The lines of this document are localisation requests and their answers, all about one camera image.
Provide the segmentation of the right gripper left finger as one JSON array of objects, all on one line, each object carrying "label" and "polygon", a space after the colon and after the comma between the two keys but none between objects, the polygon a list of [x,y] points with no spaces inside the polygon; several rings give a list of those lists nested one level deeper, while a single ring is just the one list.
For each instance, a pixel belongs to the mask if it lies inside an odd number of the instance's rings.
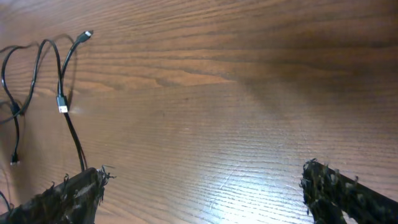
[{"label": "right gripper left finger", "polygon": [[28,202],[3,213],[1,223],[94,224],[105,186],[112,178],[104,167],[91,167],[73,177],[66,175],[59,185],[52,185]]}]

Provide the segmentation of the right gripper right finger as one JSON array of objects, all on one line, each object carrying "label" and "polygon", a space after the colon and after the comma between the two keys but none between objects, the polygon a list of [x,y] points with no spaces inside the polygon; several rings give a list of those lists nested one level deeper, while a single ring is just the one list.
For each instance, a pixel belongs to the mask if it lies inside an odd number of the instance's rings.
[{"label": "right gripper right finger", "polygon": [[347,214],[356,223],[397,224],[397,202],[316,159],[303,165],[300,187],[307,213],[314,223],[346,223]]}]

